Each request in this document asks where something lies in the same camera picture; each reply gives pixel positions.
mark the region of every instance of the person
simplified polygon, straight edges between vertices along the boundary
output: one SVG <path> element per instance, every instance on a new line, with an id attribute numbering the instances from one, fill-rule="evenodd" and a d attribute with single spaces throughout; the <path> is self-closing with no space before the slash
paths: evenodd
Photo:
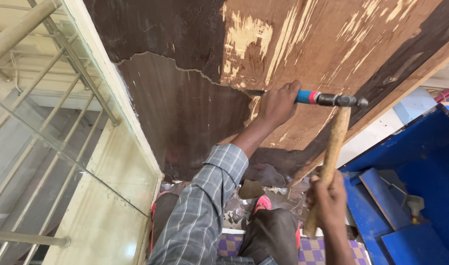
<path id="1" fill-rule="evenodd" d="M 177 203 L 174 208 L 170 205 L 156 208 L 168 212 L 165 216 L 170 217 L 167 222 L 167 219 L 154 221 L 160 227 L 153 231 L 158 230 L 160 236 L 153 238 L 148 264 L 298 264 L 299 223 L 285 209 L 272 210 L 265 196 L 256 203 L 238 256 L 219 256 L 217 245 L 224 205 L 239 184 L 248 159 L 270 133 L 295 114 L 295 99 L 301 88 L 301 82 L 294 81 L 266 92 L 254 121 L 229 144 L 212 148 L 203 168 L 180 196 L 168 193 L 177 197 Z M 324 233 L 326 263 L 353 265 L 345 229 L 346 194 L 342 176 L 336 171 L 328 187 L 317 176 L 311 180 L 307 202 L 312 206 L 316 198 L 321 206 L 318 226 Z M 168 194 L 160 196 L 157 203 Z"/>

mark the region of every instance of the blue chisel handle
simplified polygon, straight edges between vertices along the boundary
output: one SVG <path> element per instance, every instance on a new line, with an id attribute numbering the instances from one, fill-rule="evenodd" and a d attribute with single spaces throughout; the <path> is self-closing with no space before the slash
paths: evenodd
<path id="1" fill-rule="evenodd" d="M 319 94 L 320 92 L 318 91 L 300 90 L 295 102 L 303 104 L 316 104 L 316 96 Z"/>

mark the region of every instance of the plaid shirt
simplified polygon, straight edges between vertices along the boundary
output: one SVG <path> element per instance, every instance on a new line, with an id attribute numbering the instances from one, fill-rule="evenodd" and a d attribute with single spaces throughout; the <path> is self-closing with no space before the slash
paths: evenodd
<path id="1" fill-rule="evenodd" d="M 214 146 L 204 166 L 175 205 L 148 264 L 246 264 L 250 257 L 220 257 L 224 204 L 239 184 L 249 161 L 233 144 Z M 276 265 L 269 256 L 260 265 Z"/>

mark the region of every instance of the chisel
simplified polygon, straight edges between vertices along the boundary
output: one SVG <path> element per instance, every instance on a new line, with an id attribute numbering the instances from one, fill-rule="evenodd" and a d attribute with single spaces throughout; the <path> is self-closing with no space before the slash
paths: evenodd
<path id="1" fill-rule="evenodd" d="M 267 90 L 246 90 L 251 95 L 262 96 Z M 315 104 L 320 106 L 367 106 L 368 101 L 364 98 L 356 99 L 350 95 L 336 95 L 321 93 L 319 91 L 300 90 L 295 102 L 303 104 Z"/>

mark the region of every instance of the dark trousers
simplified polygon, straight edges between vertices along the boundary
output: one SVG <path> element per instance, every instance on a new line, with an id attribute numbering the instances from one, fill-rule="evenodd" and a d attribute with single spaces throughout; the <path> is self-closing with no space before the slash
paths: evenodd
<path id="1" fill-rule="evenodd" d="M 156 200 L 152 247 L 169 220 L 178 198 L 178 195 L 166 193 Z M 238 256 L 251 257 L 255 264 L 272 256 L 278 265 L 297 265 L 297 229 L 298 221 L 289 211 L 260 209 L 247 225 Z"/>

